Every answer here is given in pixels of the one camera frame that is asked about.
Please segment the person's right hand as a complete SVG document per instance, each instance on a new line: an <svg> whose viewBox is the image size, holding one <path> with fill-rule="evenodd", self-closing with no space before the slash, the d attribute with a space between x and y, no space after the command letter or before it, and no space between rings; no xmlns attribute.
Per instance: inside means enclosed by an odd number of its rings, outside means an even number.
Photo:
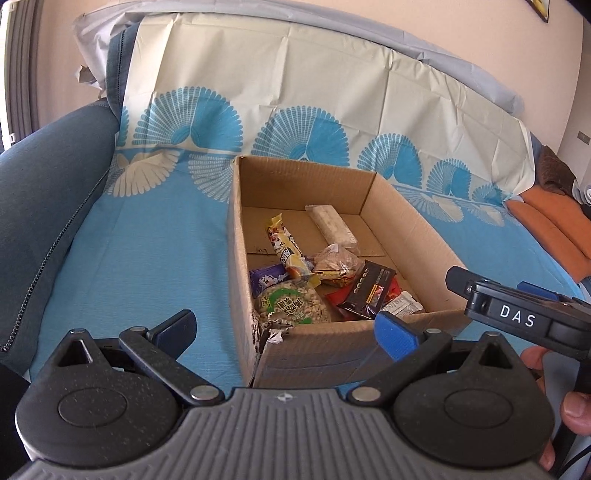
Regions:
<svg viewBox="0 0 591 480"><path fill-rule="evenodd" d="M543 468L558 479L588 479L590 362L579 362L539 346L525 349L521 359L540 374L538 384L556 415L555 435L541 459Z"/></svg>

